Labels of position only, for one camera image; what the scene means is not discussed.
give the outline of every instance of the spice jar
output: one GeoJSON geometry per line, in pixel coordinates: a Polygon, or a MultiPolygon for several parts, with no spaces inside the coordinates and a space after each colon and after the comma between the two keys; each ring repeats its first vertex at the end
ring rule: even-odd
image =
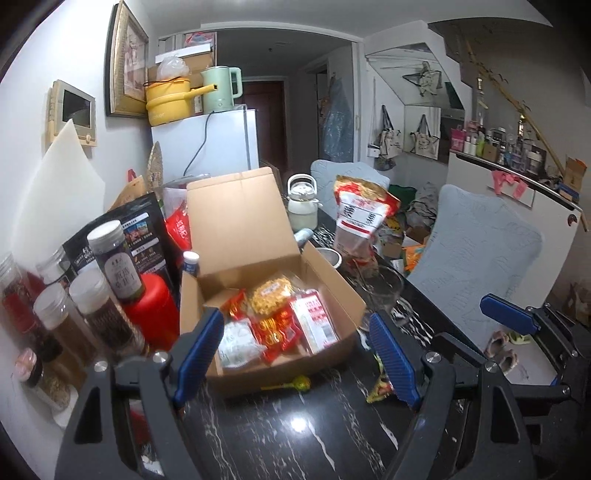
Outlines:
{"type": "Polygon", "coordinates": [[[0,261],[0,297],[11,323],[25,335],[42,360],[59,355],[61,346],[33,312],[33,299],[12,254],[0,261]]]}
{"type": "Polygon", "coordinates": [[[121,222],[103,223],[86,239],[115,296],[123,303],[138,300],[145,287],[135,268],[121,222]]]}
{"type": "Polygon", "coordinates": [[[14,375],[54,411],[63,411],[70,404],[70,386],[30,348],[25,348],[18,356],[14,375]]]}
{"type": "Polygon", "coordinates": [[[48,286],[35,300],[33,310],[43,325],[78,361],[86,367],[96,357],[96,348],[82,329],[87,327],[76,306],[60,283],[48,286]]]}
{"type": "Polygon", "coordinates": [[[72,280],[76,278],[76,272],[66,257],[63,247],[58,248],[52,256],[38,263],[36,268],[45,285],[57,282],[67,290],[72,280]]]}
{"type": "Polygon", "coordinates": [[[70,285],[70,296],[90,331],[115,358],[147,355],[144,336],[109,293],[105,277],[96,268],[81,272],[70,285]]]}

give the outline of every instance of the ceiling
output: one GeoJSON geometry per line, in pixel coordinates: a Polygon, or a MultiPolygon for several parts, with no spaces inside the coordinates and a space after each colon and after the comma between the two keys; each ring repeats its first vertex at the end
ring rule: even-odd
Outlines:
{"type": "Polygon", "coordinates": [[[501,17],[546,23],[528,0],[143,0],[158,36],[279,22],[365,37],[414,20],[501,17]]]}
{"type": "Polygon", "coordinates": [[[217,63],[240,67],[243,76],[287,76],[345,45],[350,42],[293,30],[220,30],[217,32],[217,63]]]}

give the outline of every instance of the white mini fridge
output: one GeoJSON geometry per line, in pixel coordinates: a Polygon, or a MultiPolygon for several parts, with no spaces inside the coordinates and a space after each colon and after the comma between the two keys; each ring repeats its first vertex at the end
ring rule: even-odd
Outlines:
{"type": "Polygon", "coordinates": [[[255,110],[240,108],[152,127],[152,140],[162,150],[164,183],[185,175],[217,177],[258,168],[255,115],[255,110]]]}

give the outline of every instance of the canvas bag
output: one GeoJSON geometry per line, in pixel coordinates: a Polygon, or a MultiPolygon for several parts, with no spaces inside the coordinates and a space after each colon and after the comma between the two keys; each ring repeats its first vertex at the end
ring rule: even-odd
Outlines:
{"type": "Polygon", "coordinates": [[[411,153],[422,155],[423,157],[437,158],[439,150],[439,138],[431,135],[427,117],[423,115],[418,123],[417,131],[411,132],[414,141],[411,153]]]}

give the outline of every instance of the cardboard box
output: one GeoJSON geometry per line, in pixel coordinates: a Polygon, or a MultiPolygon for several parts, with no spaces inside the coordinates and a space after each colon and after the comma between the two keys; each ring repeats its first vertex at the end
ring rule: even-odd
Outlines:
{"type": "Polygon", "coordinates": [[[209,385],[223,395],[239,395],[345,360],[355,345],[365,303],[310,243],[300,254],[270,168],[191,183],[187,207],[201,273],[199,278],[183,274],[181,333],[193,330],[204,307],[220,306],[236,289],[255,287],[278,270],[287,270],[320,292],[339,337],[317,355],[295,349],[270,367],[256,362],[223,370],[216,354],[206,374],[209,385]]]}
{"type": "Polygon", "coordinates": [[[586,171],[587,165],[582,160],[567,158],[562,183],[575,192],[580,193],[583,185],[583,176],[586,171]]]}
{"type": "Polygon", "coordinates": [[[482,150],[482,158],[496,163],[499,158],[499,150],[490,144],[485,144],[484,149],[482,150]]]}
{"type": "MultiPolygon", "coordinates": [[[[213,67],[213,53],[203,53],[199,55],[192,55],[183,57],[185,63],[189,66],[191,74],[189,75],[189,81],[191,88],[199,88],[203,86],[203,76],[201,72],[209,67],[213,67]]],[[[148,69],[148,81],[155,82],[156,74],[158,72],[158,65],[154,65],[148,69]]]]}

